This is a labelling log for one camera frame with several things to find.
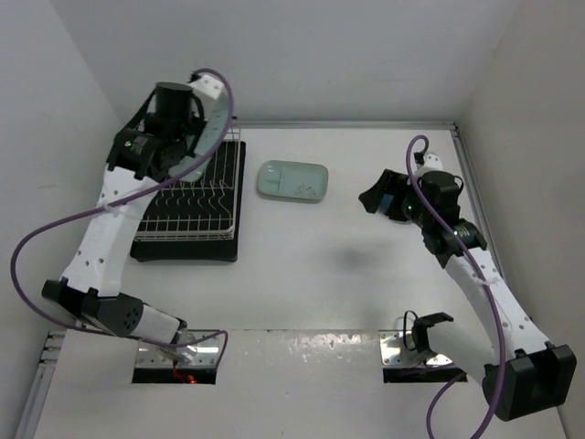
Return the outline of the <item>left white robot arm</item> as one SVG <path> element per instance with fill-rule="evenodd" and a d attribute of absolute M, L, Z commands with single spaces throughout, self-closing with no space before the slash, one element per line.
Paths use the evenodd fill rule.
<path fill-rule="evenodd" d="M 121 291 L 122 271 L 157 184 L 194 164 L 194 143 L 205 126 L 191 87 L 159 82 L 114 137 L 98 208 L 81 244 L 44 298 L 79 321 L 117 337 L 171 344 L 186 323 Z"/>

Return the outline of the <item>light green plate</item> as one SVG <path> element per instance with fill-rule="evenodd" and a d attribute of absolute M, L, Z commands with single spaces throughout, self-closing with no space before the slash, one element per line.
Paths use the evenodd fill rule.
<path fill-rule="evenodd" d="M 224 138 L 224 128 L 229 115 L 229 98 L 225 92 L 222 92 L 214 103 L 210 104 L 210 111 L 207 124 L 195 143 L 193 155 L 186 155 L 178 165 L 169 170 L 170 177 L 176 177 L 186 169 L 192 167 L 201 160 L 214 146 L 215 142 Z"/>
<path fill-rule="evenodd" d="M 256 188 L 263 196 L 310 202 L 324 199 L 328 169 L 319 164 L 269 160 L 261 165 Z"/>

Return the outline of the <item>dark blue leaf dish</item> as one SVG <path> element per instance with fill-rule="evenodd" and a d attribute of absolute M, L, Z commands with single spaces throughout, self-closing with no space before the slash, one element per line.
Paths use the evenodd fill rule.
<path fill-rule="evenodd" d="M 385 194 L 380 201 L 379 210 L 386 212 L 392 205 L 393 200 L 394 200 L 393 195 Z"/>

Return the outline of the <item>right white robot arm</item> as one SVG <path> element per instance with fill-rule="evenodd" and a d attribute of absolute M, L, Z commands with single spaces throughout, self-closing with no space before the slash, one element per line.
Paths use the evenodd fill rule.
<path fill-rule="evenodd" d="M 502 421 L 564 404 L 577 358 L 555 345 L 527 316 L 495 267 L 478 228 L 461 215 L 463 181 L 434 170 L 410 180 L 384 170 L 358 199 L 366 212 L 420 228 L 426 249 L 456 282 L 488 336 L 472 337 L 453 316 L 415 318 L 406 345 L 422 356 L 442 354 L 479 382 Z"/>

